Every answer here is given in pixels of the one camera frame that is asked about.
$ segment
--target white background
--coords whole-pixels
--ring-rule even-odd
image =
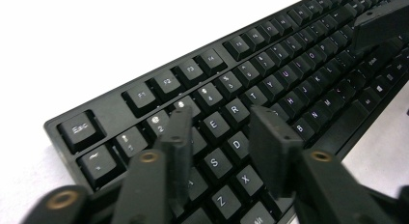
[[[45,121],[299,0],[0,0],[0,223],[72,183]]]

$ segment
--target black keyboard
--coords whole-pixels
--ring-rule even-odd
[[[365,51],[350,46],[354,19],[392,1],[300,1],[69,110],[45,129],[75,181],[94,193],[120,182],[129,159],[166,130],[172,111],[189,105],[190,201],[172,209],[172,221],[286,223],[291,198],[273,199],[249,158],[250,107],[269,107],[306,149],[343,158],[408,80],[408,35]]]

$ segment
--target spacebar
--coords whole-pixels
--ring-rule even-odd
[[[360,106],[362,105],[357,100],[352,102],[351,106],[313,144],[312,149],[336,154],[368,116]]]

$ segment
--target computer keyboard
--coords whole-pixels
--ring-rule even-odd
[[[305,140],[343,157],[408,80],[408,37],[363,52],[353,20],[393,0],[303,0],[45,124],[75,181],[120,181],[174,109],[193,108],[190,202],[175,223],[287,222],[248,155],[250,106],[270,107]]]

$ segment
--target keyboard frame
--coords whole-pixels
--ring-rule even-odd
[[[253,54],[250,54],[249,56],[241,59],[240,61],[236,62],[233,57],[231,56],[231,54],[227,51],[227,49],[223,46],[224,42],[229,41],[231,38],[245,33],[246,31],[254,28],[255,26],[258,26],[260,24],[262,24],[264,21],[272,19],[273,17],[276,17],[278,15],[284,14],[285,16],[287,16],[287,12],[293,8],[298,7],[301,4],[304,4],[305,2],[308,2],[309,0],[301,0],[285,9],[282,9],[276,13],[273,13],[269,16],[266,16],[265,18],[262,18],[254,23],[251,23],[233,33],[230,33],[228,35],[226,35],[225,37],[218,39],[214,42],[211,42],[207,45],[204,45],[196,50],[191,51],[190,53],[187,53],[177,59],[175,59],[174,61],[163,65],[155,70],[152,70],[150,72],[147,72],[125,84],[123,84],[122,86],[119,86],[111,91],[108,91],[107,93],[94,98],[92,100],[89,100],[49,121],[47,121],[44,124],[44,128],[45,131],[47,132],[53,146],[55,147],[55,149],[57,150],[60,158],[63,160],[63,162],[65,163],[65,165],[68,168],[69,173],[71,174],[71,176],[73,177],[74,181],[78,184],[84,185],[89,192],[94,193],[95,191],[91,188],[88,180],[86,179],[86,177],[84,176],[83,172],[80,169],[80,166],[78,165],[77,160],[84,154],[90,152],[91,150],[95,149],[96,147],[111,141],[112,139],[114,139],[117,135],[121,134],[122,132],[124,132],[125,130],[131,128],[132,126],[136,126],[138,124],[140,124],[141,122],[143,122],[146,118],[150,117],[151,115],[155,114],[156,112],[168,107],[169,105],[171,105],[172,103],[174,103],[176,100],[184,97],[185,95],[189,95],[192,92],[198,90],[200,87],[202,87],[203,85],[205,85],[208,82],[213,81],[215,78],[217,78],[218,76],[224,74],[227,71],[230,71],[232,69],[234,69],[235,67],[237,67],[238,65],[240,65],[241,63],[244,63],[246,61],[248,61],[249,59],[253,58],[254,56],[256,56],[257,54],[259,54],[260,52],[262,52],[263,50],[269,48],[270,46],[281,42],[282,40],[286,39],[287,37],[293,35],[294,33],[296,33],[297,31],[301,30],[302,28],[304,28],[306,25],[303,26],[298,26],[296,23],[292,22],[292,19],[290,20],[292,27],[294,28],[294,31],[286,34],[284,36],[282,36],[281,38],[275,40],[274,42],[268,44],[267,46],[265,46],[264,48],[256,51]],[[318,20],[321,16],[311,20],[309,23],[314,22],[315,20]],[[193,59],[196,56],[200,55],[201,53],[205,52],[206,50],[209,49],[214,49],[219,56],[225,61],[225,63],[227,64],[227,68],[210,76],[206,81],[184,91],[181,95],[162,103],[159,107],[151,110],[149,113],[145,114],[144,116],[140,117],[140,118],[136,118],[133,113],[131,112],[130,108],[126,105],[126,103],[124,102],[124,99],[122,97],[122,93],[131,89],[132,87],[134,87],[135,85],[137,85],[139,82],[146,82],[149,79],[155,77],[157,74],[161,73],[163,70],[170,70],[173,69],[174,67],[176,67],[177,65],[183,63],[184,61],[186,61],[187,59]],[[348,152],[353,148],[353,146],[355,145],[355,143],[361,138],[361,136],[365,133],[365,131],[370,127],[370,125],[376,120],[376,118],[379,116],[379,114],[385,109],[385,107],[389,104],[389,102],[395,97],[395,95],[397,94],[397,92],[403,87],[403,85],[408,81],[409,77],[407,74],[405,74],[400,81],[392,88],[392,90],[387,94],[387,96],[380,102],[380,104],[378,105],[378,107],[376,107],[376,109],[368,116],[368,118],[363,122],[363,124],[355,131],[355,133],[350,137],[350,139],[343,145],[343,147],[339,150],[338,152],[338,157],[339,158],[344,158]],[[123,106],[120,107],[109,107],[106,105],[110,105],[110,104],[116,104],[116,102],[120,100],[123,102]],[[100,122],[100,124],[103,126],[103,129],[105,130],[105,137],[99,141],[97,141],[96,143],[92,144],[90,147],[84,149],[83,151],[76,153],[76,154],[72,154],[71,151],[68,149],[68,145],[66,144],[65,140],[62,138],[62,135],[60,133],[60,131],[58,130],[58,125],[61,124],[62,122],[82,113],[85,112],[87,110],[92,110],[95,114],[95,116],[97,117],[98,121]],[[115,127],[109,127],[106,125],[107,123],[109,123],[110,121],[112,121],[110,114],[113,114],[114,112],[117,113],[125,113],[126,117],[129,119],[123,119],[123,122],[121,122],[120,124],[116,124]],[[112,181],[110,181],[109,183],[105,184],[102,188],[109,186],[110,184],[114,183],[114,182],[118,182],[121,179],[123,179],[123,177],[125,176],[125,172],[121,173],[120,175],[118,175],[116,178],[114,178]]]

